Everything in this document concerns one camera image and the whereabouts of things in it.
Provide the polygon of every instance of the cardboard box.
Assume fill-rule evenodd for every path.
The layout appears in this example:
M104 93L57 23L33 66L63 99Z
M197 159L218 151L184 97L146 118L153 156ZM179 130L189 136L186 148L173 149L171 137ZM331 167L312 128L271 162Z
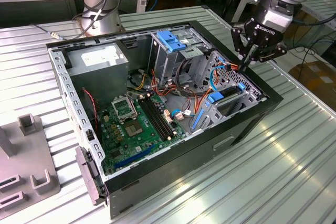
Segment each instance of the cardboard box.
M301 64L293 67L289 74L298 79L300 69ZM303 64L299 81L326 105L336 111L336 73L325 63L314 61Z

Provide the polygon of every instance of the red cable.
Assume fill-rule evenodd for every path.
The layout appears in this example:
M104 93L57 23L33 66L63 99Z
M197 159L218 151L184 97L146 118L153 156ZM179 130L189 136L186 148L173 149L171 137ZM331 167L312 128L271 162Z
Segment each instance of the red cable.
M87 91L86 89L83 89L83 91L89 96L92 105L93 105L93 110L95 111L95 117L94 117L94 122L96 124L96 131L97 131L97 125L98 125L98 117L97 117L97 110L96 110L96 104L95 104L95 100L93 99L92 95L89 93L89 91Z

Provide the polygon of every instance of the power cable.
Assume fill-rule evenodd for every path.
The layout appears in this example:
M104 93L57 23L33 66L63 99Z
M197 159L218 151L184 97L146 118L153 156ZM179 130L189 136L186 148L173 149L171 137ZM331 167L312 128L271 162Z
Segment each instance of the power cable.
M298 81L300 81L300 77L301 77L302 70L303 70L303 63L304 63L304 61L305 61L305 59L306 59L306 56L308 55L309 50L311 50L312 47L313 47L316 43L318 43L320 40L322 40L322 39L324 39L324 38L330 36L330 35L333 34L333 33L336 33L336 31L332 31L332 32L330 32L330 33L328 33L328 34L326 34L326 35L320 37L318 40L316 40L314 43L311 44L311 46L310 46L309 49L306 51L306 54L304 55L304 58L303 58L303 60L302 60L302 64L301 64L300 72L299 72L299 76L298 76Z

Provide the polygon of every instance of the metal workbench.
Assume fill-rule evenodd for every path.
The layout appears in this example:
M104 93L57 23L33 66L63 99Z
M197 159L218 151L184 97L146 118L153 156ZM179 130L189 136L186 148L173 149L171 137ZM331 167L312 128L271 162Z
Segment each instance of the metal workbench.
M307 0L302 3L302 10L317 20L324 20L336 13L336 0ZM336 20L326 23L336 30Z
M122 15L126 29L198 20L233 49L229 26L201 7ZM69 38L74 22L44 26ZM93 206L75 160L78 146L45 43L33 27L0 30L0 125L40 115L61 191L1 221L109 223ZM336 217L336 121L273 63L253 67L284 100L241 143L120 215L114 223L332 223Z

